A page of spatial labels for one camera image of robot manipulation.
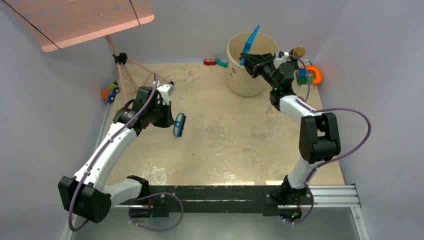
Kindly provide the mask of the blue plastic dustpan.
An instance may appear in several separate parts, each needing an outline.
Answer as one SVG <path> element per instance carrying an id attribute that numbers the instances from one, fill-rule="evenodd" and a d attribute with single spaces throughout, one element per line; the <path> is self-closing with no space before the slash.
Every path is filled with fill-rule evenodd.
<path id="1" fill-rule="evenodd" d="M 250 36 L 247 38 L 247 40 L 246 40 L 246 42 L 244 44 L 242 53 L 246 53 L 247 54 L 250 51 L 250 49 L 251 49 L 251 47 L 253 45 L 253 42 L 254 42 L 254 40 L 256 38 L 256 35 L 257 35 L 259 29 L 260 29 L 260 25 L 258 24 L 256 26 L 256 28 L 252 31 L 252 33 L 250 34 Z"/>

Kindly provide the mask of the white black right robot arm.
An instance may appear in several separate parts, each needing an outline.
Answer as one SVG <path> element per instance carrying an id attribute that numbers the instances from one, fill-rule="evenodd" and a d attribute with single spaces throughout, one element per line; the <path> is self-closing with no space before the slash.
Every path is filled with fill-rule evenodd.
<path id="1" fill-rule="evenodd" d="M 262 77 L 271 86 L 270 104 L 289 115 L 300 126 L 300 159 L 295 168 L 284 177 L 280 190 L 269 195 L 279 204 L 295 204 L 307 194 L 308 183 L 316 168 L 341 151 L 337 117 L 331 112 L 316 112 L 294 92 L 292 84 L 295 72 L 300 67 L 293 55 L 279 61 L 271 53 L 242 52 L 240 59 L 252 78 Z"/>

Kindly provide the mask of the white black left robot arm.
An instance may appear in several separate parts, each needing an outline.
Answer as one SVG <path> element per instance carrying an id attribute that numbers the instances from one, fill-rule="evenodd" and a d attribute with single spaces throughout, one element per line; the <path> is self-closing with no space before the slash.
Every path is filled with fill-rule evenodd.
<path id="1" fill-rule="evenodd" d="M 157 88 L 142 86 L 135 99 L 118 110 L 109 131 L 86 164 L 73 177 L 62 177 L 58 190 L 65 210 L 93 223 L 100 223 L 112 207 L 132 200 L 138 205 L 149 199 L 147 180 L 131 175 L 122 182 L 106 181 L 119 158 L 149 125 L 169 128 L 174 124 L 171 83 Z"/>

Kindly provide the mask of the blue hand brush black bristles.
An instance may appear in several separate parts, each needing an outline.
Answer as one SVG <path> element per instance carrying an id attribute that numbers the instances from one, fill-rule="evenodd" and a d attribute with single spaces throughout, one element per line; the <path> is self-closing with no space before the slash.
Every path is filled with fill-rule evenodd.
<path id="1" fill-rule="evenodd" d="M 177 138 L 181 137 L 183 134 L 184 126 L 186 122 L 186 115 L 182 112 L 178 113 L 175 117 L 173 124 L 173 135 Z"/>

